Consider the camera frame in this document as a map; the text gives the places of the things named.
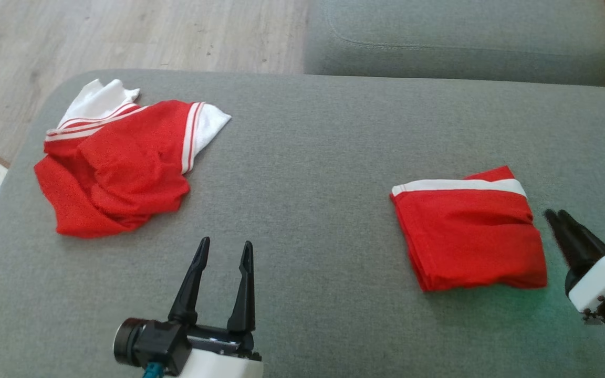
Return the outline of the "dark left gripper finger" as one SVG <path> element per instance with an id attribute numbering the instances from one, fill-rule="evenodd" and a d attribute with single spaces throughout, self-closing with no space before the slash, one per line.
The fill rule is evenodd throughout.
<path id="1" fill-rule="evenodd" d="M 242 277 L 233 311 L 228 319 L 229 332 L 246 333 L 255 330 L 254 247 L 246 241 L 238 266 Z"/>
<path id="2" fill-rule="evenodd" d="M 210 245 L 211 239 L 209 237 L 204 237 L 200 241 L 199 247 L 171 306 L 169 313 L 170 322 L 179 324 L 195 324 L 197 322 L 195 304 L 199 296 L 202 273 L 208 262 Z"/>

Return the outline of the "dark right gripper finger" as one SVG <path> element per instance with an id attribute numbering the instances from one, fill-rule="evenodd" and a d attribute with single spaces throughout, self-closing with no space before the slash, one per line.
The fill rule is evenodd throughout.
<path id="1" fill-rule="evenodd" d="M 544 216 L 552 230 L 561 253 L 574 274 L 585 274 L 590 270 L 590 251 L 583 238 L 578 221 L 564 209 L 547 209 Z"/>
<path id="2" fill-rule="evenodd" d="M 576 221 L 564 209 L 558 212 L 562 224 L 562 253 L 570 264 L 593 264 L 605 256 L 605 242 Z"/>

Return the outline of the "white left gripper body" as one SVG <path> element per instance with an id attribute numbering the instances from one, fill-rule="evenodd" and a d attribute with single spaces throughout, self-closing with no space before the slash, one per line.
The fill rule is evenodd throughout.
<path id="1" fill-rule="evenodd" d="M 186 332 L 190 354 L 174 378 L 263 378 L 262 356 L 254 350 L 254 323 L 245 330 L 195 325 Z"/>

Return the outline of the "red shorts with white band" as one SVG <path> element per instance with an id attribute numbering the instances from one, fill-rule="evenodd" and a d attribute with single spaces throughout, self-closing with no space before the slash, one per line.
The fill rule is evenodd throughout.
<path id="1" fill-rule="evenodd" d="M 547 285 L 541 235 L 508 166 L 399 184 L 390 199 L 423 291 Z"/>

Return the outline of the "red jersey with white sleeves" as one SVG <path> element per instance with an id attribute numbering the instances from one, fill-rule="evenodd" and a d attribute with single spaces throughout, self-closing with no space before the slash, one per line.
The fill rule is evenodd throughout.
<path id="1" fill-rule="evenodd" d="M 204 101 L 141 106 L 139 94 L 118 79 L 93 80 L 46 132 L 34 172 L 58 234 L 118 235 L 177 211 L 195 158 L 231 120 Z"/>

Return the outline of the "large grey sofa seat cushion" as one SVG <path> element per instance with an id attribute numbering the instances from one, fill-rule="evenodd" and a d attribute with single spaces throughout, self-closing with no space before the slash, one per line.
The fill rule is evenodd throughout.
<path id="1" fill-rule="evenodd" d="M 55 232 L 33 167 L 84 84 L 207 101 L 232 120 L 178 212 L 131 234 Z M 508 165 L 543 238 L 548 287 L 421 291 L 391 187 Z M 499 81 L 94 71 L 51 93 L 0 188 L 0 378 L 141 378 L 129 317 L 166 318 L 202 237 L 199 323 L 223 327 L 246 240 L 255 349 L 272 378 L 605 378 L 605 327 L 564 294 L 546 208 L 605 242 L 605 88 Z"/>

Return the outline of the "small grey sofa cushion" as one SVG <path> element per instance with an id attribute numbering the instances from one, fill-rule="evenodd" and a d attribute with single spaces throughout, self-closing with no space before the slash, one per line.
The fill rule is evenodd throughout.
<path id="1" fill-rule="evenodd" d="M 304 72 L 605 87 L 605 3 L 314 0 Z"/>

